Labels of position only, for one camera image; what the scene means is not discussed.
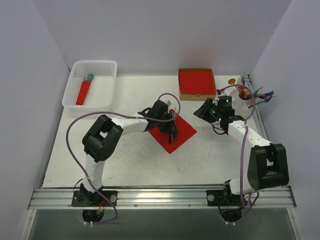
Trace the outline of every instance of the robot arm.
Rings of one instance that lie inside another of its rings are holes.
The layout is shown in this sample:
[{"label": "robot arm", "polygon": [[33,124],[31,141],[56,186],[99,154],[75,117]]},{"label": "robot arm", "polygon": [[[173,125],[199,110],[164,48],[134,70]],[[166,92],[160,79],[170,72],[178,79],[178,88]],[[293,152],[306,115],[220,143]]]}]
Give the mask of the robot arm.
[{"label": "robot arm", "polygon": [[[242,143],[246,132],[245,120],[235,115],[231,96],[219,96],[217,100],[208,98],[194,115],[210,124],[218,123],[226,134]],[[247,175],[243,176],[243,192],[287,185],[289,173],[285,147],[264,139],[250,127],[245,141],[251,151]],[[239,195],[240,179],[228,181],[227,187],[231,194]]]},{"label": "robot arm", "polygon": [[[135,132],[146,132],[159,127],[162,133],[169,134],[169,142],[171,138],[175,138],[178,130],[174,121],[159,122],[138,118],[169,120],[172,118],[172,114],[168,112],[170,105],[169,101],[165,103],[157,100],[153,107],[146,108],[130,118],[109,118],[106,115],[98,117],[82,139],[86,153],[85,170],[97,190],[102,190],[102,174],[105,162],[115,151],[121,136]],[[80,191],[89,205],[97,204],[97,199],[100,201],[100,197],[97,196],[98,194],[91,187],[87,178],[80,184]]]}]

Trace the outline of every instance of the red object in basket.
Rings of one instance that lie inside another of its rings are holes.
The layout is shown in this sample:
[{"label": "red object in basket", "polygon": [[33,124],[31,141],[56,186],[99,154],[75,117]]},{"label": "red object in basket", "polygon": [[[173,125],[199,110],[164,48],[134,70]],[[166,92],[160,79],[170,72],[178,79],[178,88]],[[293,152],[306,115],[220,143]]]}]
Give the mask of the red object in basket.
[{"label": "red object in basket", "polygon": [[179,87],[182,94],[215,94],[211,71],[181,71],[179,72]]},{"label": "red object in basket", "polygon": [[189,123],[187,123],[181,116],[174,120],[175,126],[178,130],[176,138],[169,143],[169,135],[160,132],[158,127],[149,130],[149,133],[155,140],[169,153],[173,153],[177,148],[184,144],[189,138],[197,133]]},{"label": "red object in basket", "polygon": [[78,98],[77,98],[75,104],[77,104],[77,105],[83,105],[83,104],[84,104],[84,102],[85,102],[85,100],[86,100],[86,96],[87,96],[87,94],[88,94],[88,90],[89,90],[91,81],[92,81],[92,80],[83,81],[83,82],[81,83],[79,95],[78,95]]}]

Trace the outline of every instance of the green bottle cap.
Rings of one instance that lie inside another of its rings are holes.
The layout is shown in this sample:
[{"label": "green bottle cap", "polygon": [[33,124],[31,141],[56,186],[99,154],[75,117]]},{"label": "green bottle cap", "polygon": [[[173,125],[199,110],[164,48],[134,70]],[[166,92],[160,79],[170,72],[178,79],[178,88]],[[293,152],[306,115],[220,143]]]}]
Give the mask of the green bottle cap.
[{"label": "green bottle cap", "polygon": [[94,79],[94,75],[92,73],[88,74],[88,76],[86,77],[86,79],[88,81],[91,81],[92,79]]}]

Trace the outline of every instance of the purple cable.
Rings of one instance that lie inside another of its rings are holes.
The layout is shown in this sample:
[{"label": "purple cable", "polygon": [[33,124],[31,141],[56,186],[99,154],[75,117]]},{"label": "purple cable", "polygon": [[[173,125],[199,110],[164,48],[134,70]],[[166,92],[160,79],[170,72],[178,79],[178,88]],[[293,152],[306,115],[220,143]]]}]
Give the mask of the purple cable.
[{"label": "purple cable", "polygon": [[[243,87],[243,88],[247,89],[251,95],[253,95],[252,91],[247,86],[242,85],[242,84],[232,84],[232,85],[226,86],[224,89],[228,89],[231,87]],[[254,115],[255,110],[256,110],[256,106],[253,105],[250,115],[244,119],[244,125],[246,125],[248,119]],[[249,212],[249,210],[251,210],[252,206],[255,204],[255,202],[257,201],[257,199],[259,197],[259,193],[257,192],[257,196],[255,197],[252,204],[250,204],[250,201],[251,201],[251,192],[250,192],[249,198],[248,198],[248,204],[247,205],[245,204],[245,199],[244,199],[244,158],[245,158],[245,146],[246,146],[246,139],[247,139],[248,131],[249,131],[249,128],[247,126],[245,126],[245,132],[244,132],[243,140],[242,140],[242,144],[241,144],[241,155],[240,155],[240,199],[241,199],[241,205],[243,206],[243,208],[247,209],[247,211],[245,213],[247,213],[247,212]]]},{"label": "purple cable", "polygon": [[87,113],[87,114],[84,114],[82,116],[79,116],[77,117],[75,120],[73,120],[70,125],[68,126],[67,130],[66,130],[66,133],[65,133],[65,141],[66,141],[66,146],[71,154],[71,156],[73,157],[73,159],[75,160],[75,162],[79,165],[79,167],[81,168],[81,170],[83,171],[85,177],[87,178],[88,180],[88,183],[89,185],[93,188],[93,190],[95,192],[97,192],[113,209],[114,209],[114,217],[111,217],[107,220],[104,220],[104,221],[100,221],[100,222],[94,222],[93,224],[106,224],[108,222],[111,222],[113,220],[115,220],[117,217],[118,217],[118,211],[115,207],[115,205],[113,205],[113,203],[108,199],[106,198],[101,192],[99,192],[97,190],[97,188],[95,188],[95,186],[93,185],[92,181],[90,180],[89,178],[89,174],[87,173],[86,169],[81,165],[81,163],[79,162],[79,160],[77,159],[77,157],[75,156],[74,152],[72,151],[71,147],[70,147],[70,143],[69,143],[69,133],[70,133],[70,130],[71,130],[71,127],[77,122],[79,121],[80,119],[83,119],[85,117],[88,117],[88,116],[91,116],[91,115],[96,115],[96,114],[111,114],[111,115],[116,115],[116,116],[119,116],[119,117],[122,117],[122,118],[126,118],[126,119],[142,119],[142,120],[152,120],[152,121],[156,121],[156,122],[161,122],[161,123],[167,123],[167,122],[170,122],[170,121],[173,121],[175,118],[177,118],[180,114],[180,110],[181,110],[181,104],[179,102],[179,99],[173,95],[172,93],[163,93],[159,96],[158,100],[164,96],[164,95],[170,95],[172,97],[175,98],[175,100],[177,101],[178,103],[178,112],[176,113],[176,115],[171,118],[171,119],[167,119],[167,120],[160,120],[160,119],[155,119],[155,118],[151,118],[151,117],[144,117],[144,116],[127,116],[127,115],[123,115],[123,114],[120,114],[120,113],[117,113],[117,112],[111,112],[111,111],[95,111],[95,112],[90,112],[90,113]]}]

